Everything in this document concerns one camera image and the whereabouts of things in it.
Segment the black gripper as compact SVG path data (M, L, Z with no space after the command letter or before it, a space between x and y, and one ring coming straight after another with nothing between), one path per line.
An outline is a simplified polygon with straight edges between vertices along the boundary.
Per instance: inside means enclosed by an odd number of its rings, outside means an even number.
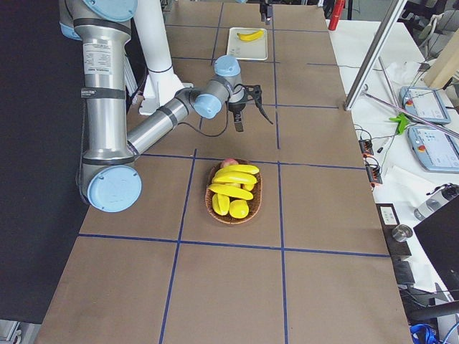
M273 7L271 0L260 0L260 17L266 25L270 25L273 18Z
M228 101L228 110L233 113L233 123L237 132L244 131L242 111L248 102L248 94L245 89L235 93Z

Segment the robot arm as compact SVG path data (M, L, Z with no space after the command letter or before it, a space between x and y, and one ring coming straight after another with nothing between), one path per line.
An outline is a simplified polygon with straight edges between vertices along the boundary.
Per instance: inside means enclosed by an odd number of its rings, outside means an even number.
M225 55L203 89L185 87L171 62L159 1L61 1L60 28L82 42L89 143L80 159L77 184L93 207L113 213L132 206L142 181L137 157L172 131L189 114L213 118L226 105L239 113L247 97L240 65ZM136 32L145 57L146 84L154 112L134 129L126 127L125 46Z

